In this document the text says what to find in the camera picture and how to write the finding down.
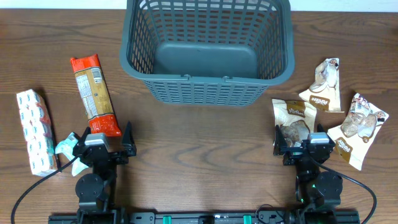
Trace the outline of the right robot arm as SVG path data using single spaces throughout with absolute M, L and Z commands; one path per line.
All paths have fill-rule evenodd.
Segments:
M 283 165 L 295 166 L 295 196 L 300 208 L 286 211 L 284 223 L 336 223 L 335 207 L 341 203 L 343 180 L 330 171 L 320 171 L 329 159 L 335 143 L 318 125 L 299 146 L 289 147 L 280 126 L 275 127 L 274 155 L 283 157 Z

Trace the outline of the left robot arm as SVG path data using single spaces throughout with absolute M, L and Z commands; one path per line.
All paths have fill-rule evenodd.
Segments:
M 137 153 L 131 123 L 126 126 L 122 146 L 122 151 L 109 152 L 106 135 L 92 134 L 89 127 L 78 138 L 73 155 L 93 169 L 76 183 L 75 192 L 79 198 L 76 215 L 78 223 L 129 223 L 129 215 L 124 208 L 115 206 L 114 198 L 117 166 L 127 164 L 129 158 Z

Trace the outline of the teal wipes packet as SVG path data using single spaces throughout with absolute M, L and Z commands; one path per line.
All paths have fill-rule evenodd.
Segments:
M 75 156 L 73 155 L 73 148 L 77 145 L 78 139 L 75 133 L 70 133 L 66 139 L 60 141 L 55 148 L 56 154 L 63 154 L 71 161 Z M 87 169 L 88 166 L 76 159 L 72 164 L 72 176 L 77 176 L 81 171 Z

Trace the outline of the white tissue multipack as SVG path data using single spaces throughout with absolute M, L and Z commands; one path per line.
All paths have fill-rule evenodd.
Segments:
M 17 93 L 16 98 L 31 172 L 45 177 L 57 170 L 51 120 L 45 101 L 32 89 Z

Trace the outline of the orange cookie package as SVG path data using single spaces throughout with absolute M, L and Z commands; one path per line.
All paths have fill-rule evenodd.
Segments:
M 91 132 L 103 133 L 107 137 L 120 136 L 121 130 L 98 56 L 94 54 L 84 58 L 71 58 L 70 63 Z

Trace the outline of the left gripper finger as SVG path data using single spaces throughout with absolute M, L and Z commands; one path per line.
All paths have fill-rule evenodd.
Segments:
M 83 147 L 85 146 L 85 140 L 87 138 L 87 136 L 91 134 L 91 128 L 87 127 L 84 131 L 84 133 L 82 134 L 82 136 L 80 137 L 80 139 L 78 140 L 77 146 L 78 147 Z
M 124 130 L 124 134 L 122 137 L 121 144 L 125 148 L 134 148 L 135 147 L 134 139 L 132 136 L 132 124 L 130 121 L 127 122 L 126 128 Z

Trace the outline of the beige Pantree snack bag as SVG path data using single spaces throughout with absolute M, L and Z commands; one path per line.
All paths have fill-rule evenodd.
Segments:
M 298 147 L 313 132 L 317 109 L 305 101 L 272 99 L 275 125 L 288 147 Z

